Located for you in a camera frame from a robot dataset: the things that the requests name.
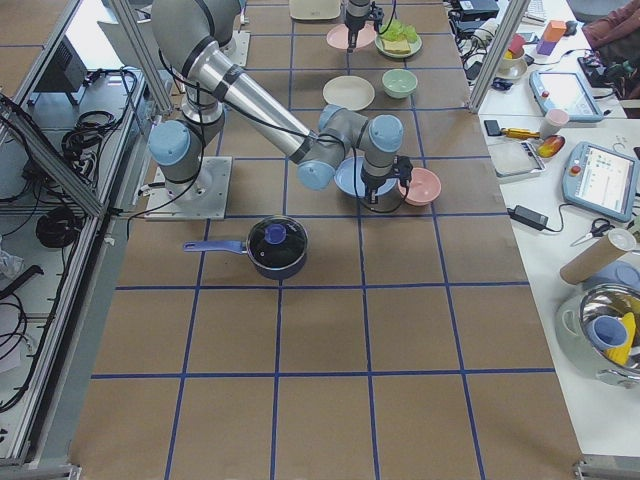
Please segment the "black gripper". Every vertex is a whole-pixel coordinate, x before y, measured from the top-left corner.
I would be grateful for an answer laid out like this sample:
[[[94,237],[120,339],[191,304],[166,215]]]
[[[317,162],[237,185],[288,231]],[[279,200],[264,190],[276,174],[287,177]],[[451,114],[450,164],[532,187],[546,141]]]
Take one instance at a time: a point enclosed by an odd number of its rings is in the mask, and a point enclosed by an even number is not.
[[[357,34],[367,22],[372,22],[376,32],[379,31],[384,19],[383,9],[376,4],[347,4],[345,10],[345,25],[348,34],[347,52],[352,53],[357,47]]]
[[[386,158],[386,161],[386,164],[378,166],[367,157],[364,157],[360,177],[364,183],[364,195],[367,196],[369,204],[378,203],[378,190],[389,179],[396,179],[403,188],[409,188],[413,169],[410,158],[404,155],[396,155],[393,158]]]

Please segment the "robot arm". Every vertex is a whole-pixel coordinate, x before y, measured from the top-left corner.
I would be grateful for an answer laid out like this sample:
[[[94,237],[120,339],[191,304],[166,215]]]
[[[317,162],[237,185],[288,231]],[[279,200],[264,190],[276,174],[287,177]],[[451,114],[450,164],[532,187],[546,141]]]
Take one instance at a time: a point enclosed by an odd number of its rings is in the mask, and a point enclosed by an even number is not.
[[[344,24],[347,28],[347,52],[352,53],[357,46],[358,36],[367,22],[371,22],[378,33],[382,26],[384,12],[375,1],[348,0],[346,3]]]
[[[222,51],[232,38],[242,1],[156,1],[151,21],[164,60],[187,86],[243,115],[298,167],[299,181],[321,190],[334,178],[348,154],[362,151],[362,197],[377,201],[390,178],[409,185],[412,165],[399,155],[404,127],[393,115],[369,119],[335,105],[324,108],[312,131],[276,101]]]

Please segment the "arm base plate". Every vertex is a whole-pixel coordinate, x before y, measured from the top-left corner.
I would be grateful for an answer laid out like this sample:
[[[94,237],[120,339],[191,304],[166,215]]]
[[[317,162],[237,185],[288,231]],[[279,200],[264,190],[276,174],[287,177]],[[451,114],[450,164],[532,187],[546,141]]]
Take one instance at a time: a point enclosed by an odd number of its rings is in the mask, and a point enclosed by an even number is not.
[[[163,186],[150,190],[147,213],[149,221],[223,220],[232,173],[230,156],[205,156],[193,186],[166,182],[159,167],[154,181]]]

